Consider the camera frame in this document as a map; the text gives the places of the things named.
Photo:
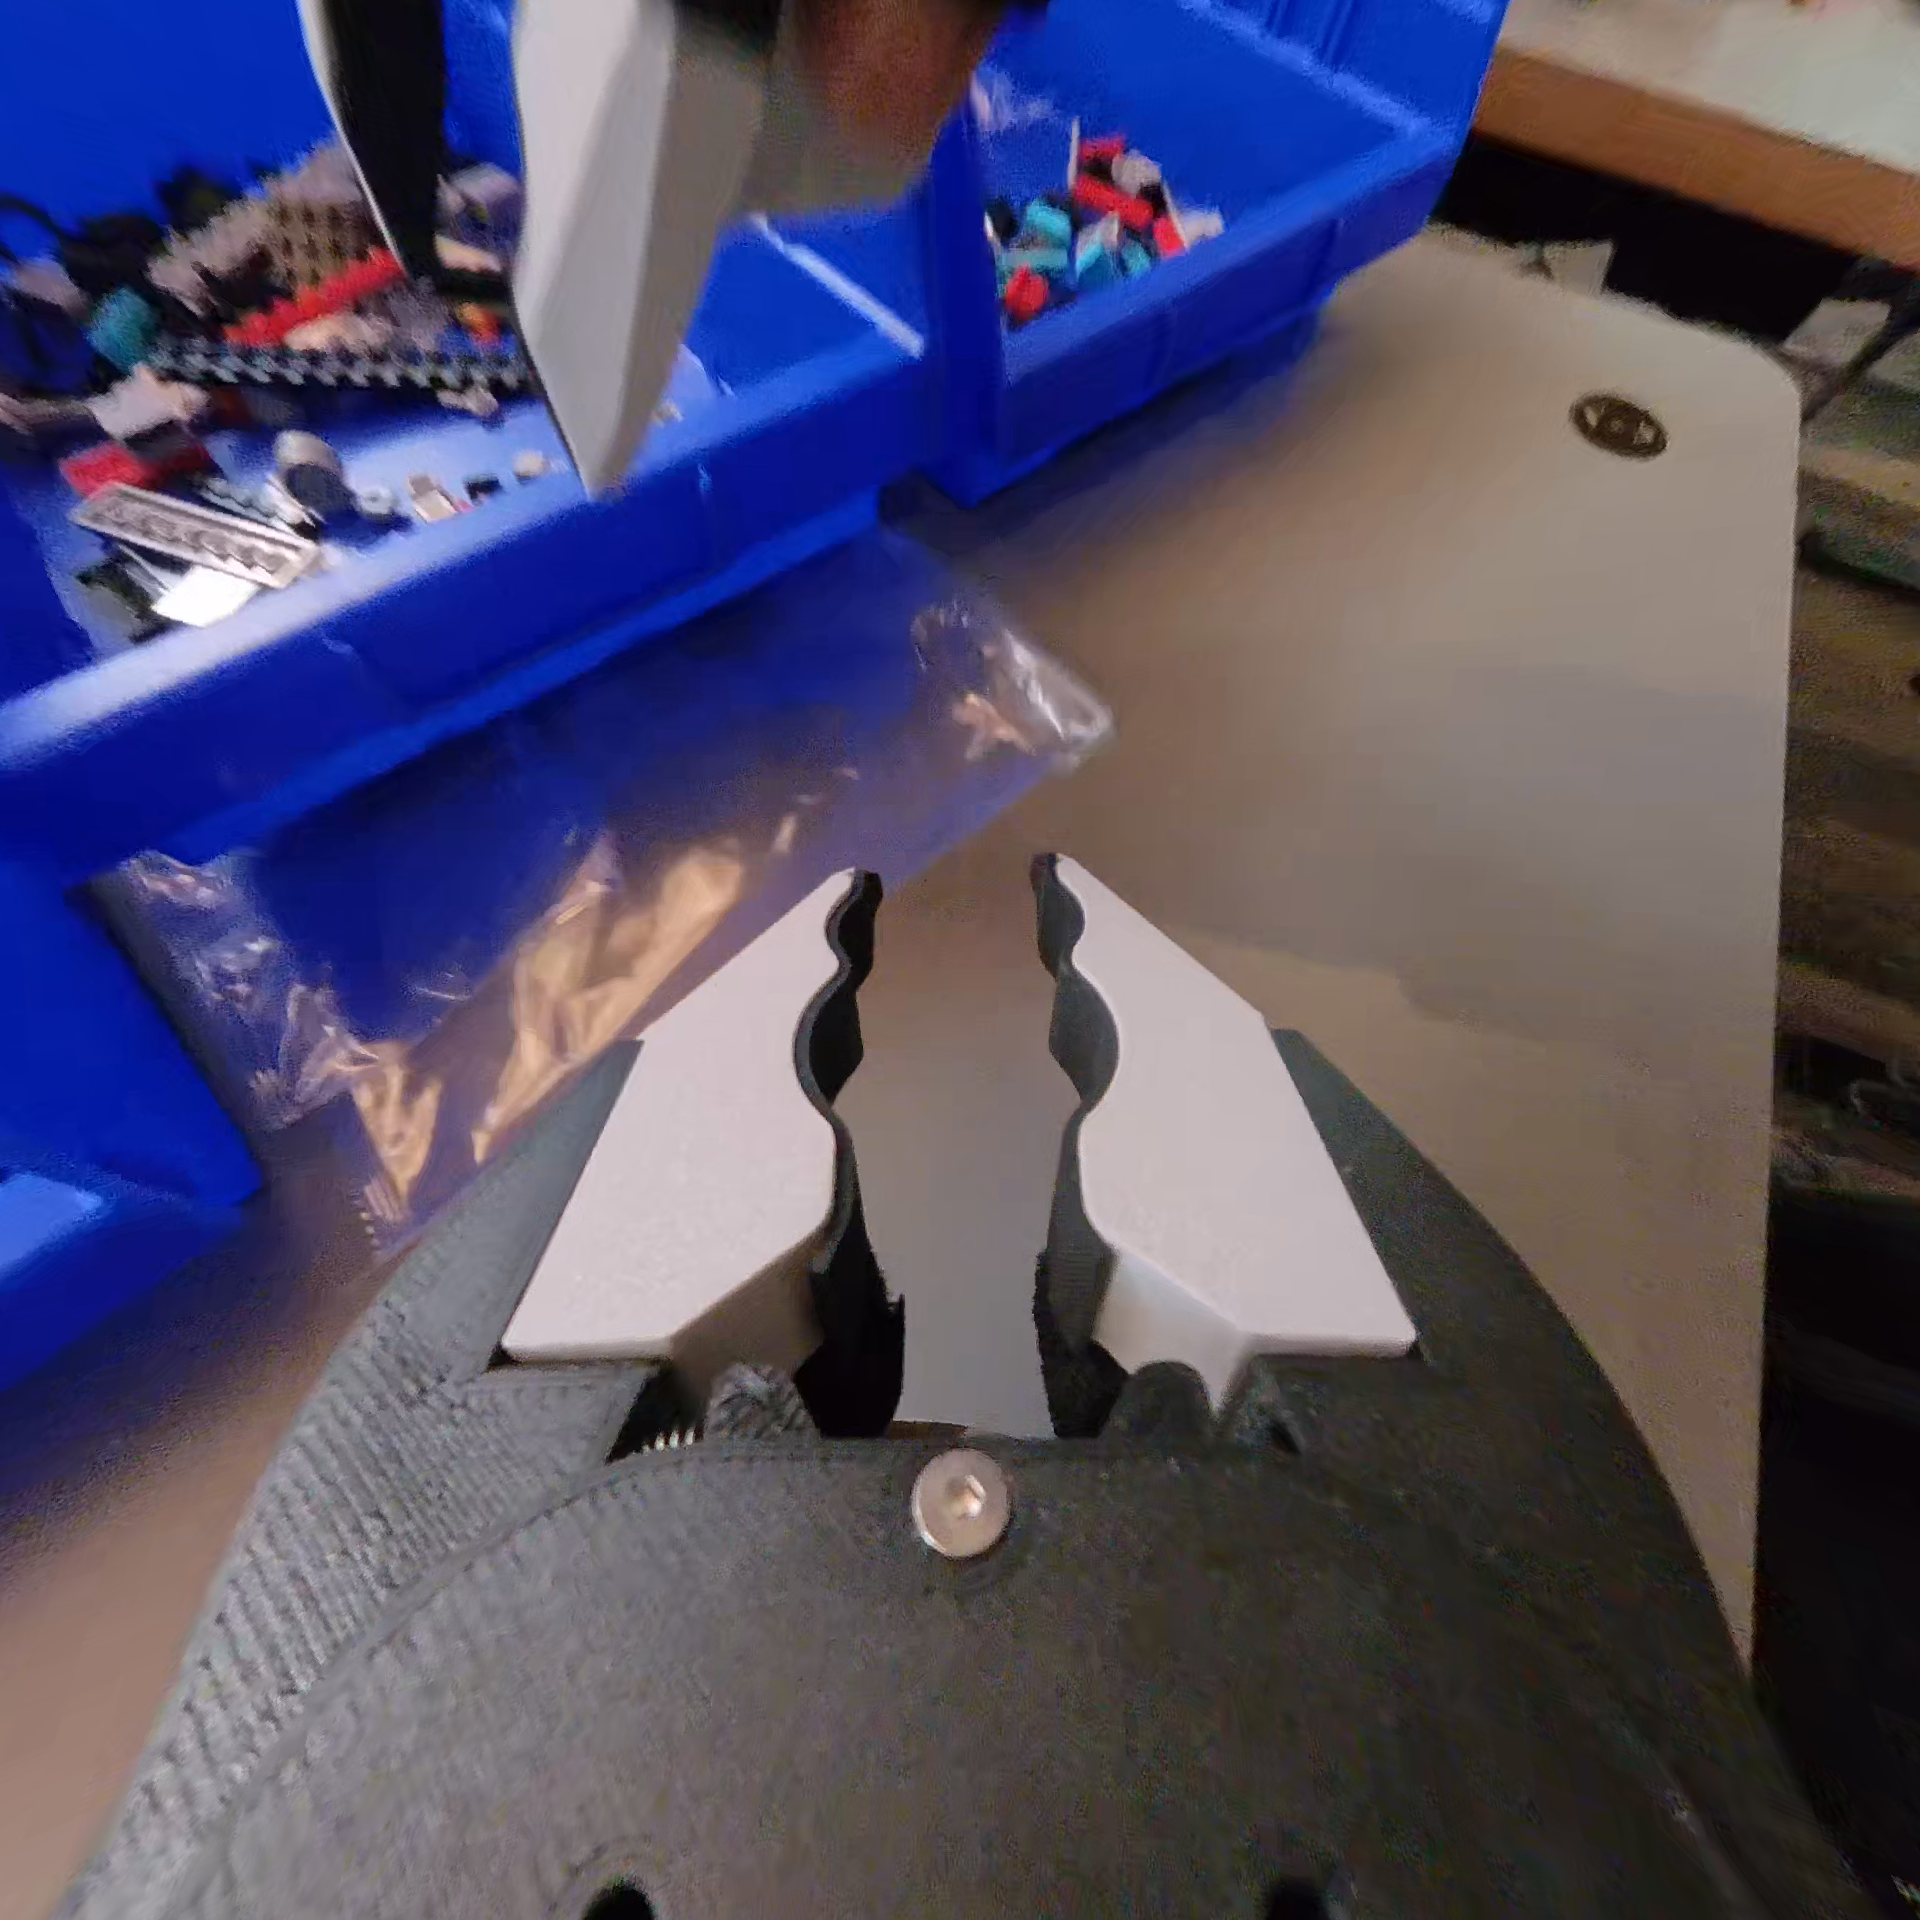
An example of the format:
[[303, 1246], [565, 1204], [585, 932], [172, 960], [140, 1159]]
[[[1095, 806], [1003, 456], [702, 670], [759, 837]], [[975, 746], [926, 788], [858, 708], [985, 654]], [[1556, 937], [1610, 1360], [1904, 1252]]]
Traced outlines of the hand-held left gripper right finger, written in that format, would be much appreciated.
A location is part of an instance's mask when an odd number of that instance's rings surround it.
[[1053, 1434], [1103, 1434], [1156, 1365], [1214, 1419], [1259, 1360], [1412, 1356], [1412, 1313], [1259, 1008], [1081, 860], [1044, 852], [1032, 892], [1075, 1095], [1036, 1282]]

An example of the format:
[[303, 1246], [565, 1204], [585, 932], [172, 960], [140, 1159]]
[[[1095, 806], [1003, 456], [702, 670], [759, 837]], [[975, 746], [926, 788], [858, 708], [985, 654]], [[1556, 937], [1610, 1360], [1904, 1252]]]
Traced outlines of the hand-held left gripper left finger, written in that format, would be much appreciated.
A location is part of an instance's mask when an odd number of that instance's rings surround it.
[[878, 873], [830, 873], [642, 1031], [508, 1317], [508, 1360], [648, 1360], [684, 1397], [758, 1365], [821, 1434], [889, 1430], [904, 1301], [838, 1110], [880, 904]]

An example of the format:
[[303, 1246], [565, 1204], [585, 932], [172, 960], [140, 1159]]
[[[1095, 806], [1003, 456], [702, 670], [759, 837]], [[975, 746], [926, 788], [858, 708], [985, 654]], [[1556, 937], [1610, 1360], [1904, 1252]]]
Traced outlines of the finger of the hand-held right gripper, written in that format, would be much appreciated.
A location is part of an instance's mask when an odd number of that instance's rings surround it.
[[778, 3], [523, 3], [523, 345], [581, 483], [650, 433], [765, 118]]
[[444, 288], [444, 3], [301, 3], [310, 68], [388, 252]]

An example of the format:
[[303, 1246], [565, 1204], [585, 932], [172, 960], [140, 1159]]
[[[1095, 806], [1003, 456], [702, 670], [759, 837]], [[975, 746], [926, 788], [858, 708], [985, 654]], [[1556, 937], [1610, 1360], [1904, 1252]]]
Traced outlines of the clear plastic parts bag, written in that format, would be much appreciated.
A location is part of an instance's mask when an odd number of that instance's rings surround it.
[[388, 1254], [823, 879], [902, 884], [1114, 729], [967, 591], [769, 593], [96, 899], [269, 1167]]

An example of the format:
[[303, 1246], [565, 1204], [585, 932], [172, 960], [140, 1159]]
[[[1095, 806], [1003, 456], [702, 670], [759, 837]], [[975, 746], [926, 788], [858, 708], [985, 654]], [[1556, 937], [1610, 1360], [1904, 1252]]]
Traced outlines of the grey desk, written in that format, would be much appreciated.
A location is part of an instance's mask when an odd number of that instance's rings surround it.
[[[56, 1916], [1834, 1916], [1747, 1678], [1794, 401], [1430, 240], [988, 510], [1119, 741], [882, 883], [882, 1434], [513, 1364], [608, 1047], [382, 1272]], [[1619, 393], [1668, 431], [1570, 424]], [[1734, 401], [1758, 401], [1738, 424]], [[1412, 1313], [1051, 1428], [1032, 864], [1254, 1002]]]

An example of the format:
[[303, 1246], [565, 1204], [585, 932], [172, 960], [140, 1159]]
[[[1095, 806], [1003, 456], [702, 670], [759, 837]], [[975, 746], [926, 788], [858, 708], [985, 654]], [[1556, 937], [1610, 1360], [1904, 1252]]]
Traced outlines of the pile of small mixed bricks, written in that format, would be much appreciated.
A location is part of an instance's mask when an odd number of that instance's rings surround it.
[[4, 194], [4, 691], [326, 635], [444, 678], [688, 574], [699, 508], [591, 496], [505, 308], [516, 178], [441, 189], [406, 277], [326, 139], [156, 206]]

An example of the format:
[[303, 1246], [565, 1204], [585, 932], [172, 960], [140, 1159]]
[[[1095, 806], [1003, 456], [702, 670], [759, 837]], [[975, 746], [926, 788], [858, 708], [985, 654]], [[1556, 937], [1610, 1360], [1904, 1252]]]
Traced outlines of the pile of teal red bricks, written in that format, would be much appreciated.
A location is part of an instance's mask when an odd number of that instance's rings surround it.
[[1214, 240], [1221, 206], [1174, 193], [1158, 158], [1077, 118], [983, 137], [983, 225], [1007, 334], [1130, 285]]

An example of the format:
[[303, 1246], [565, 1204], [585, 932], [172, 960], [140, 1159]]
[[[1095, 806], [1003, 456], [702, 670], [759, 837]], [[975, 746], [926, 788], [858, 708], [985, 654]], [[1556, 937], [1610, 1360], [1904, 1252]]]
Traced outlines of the grey table with wooden edge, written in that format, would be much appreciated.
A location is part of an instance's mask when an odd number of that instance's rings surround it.
[[1476, 134], [1917, 269], [1916, 3], [1512, 3]]

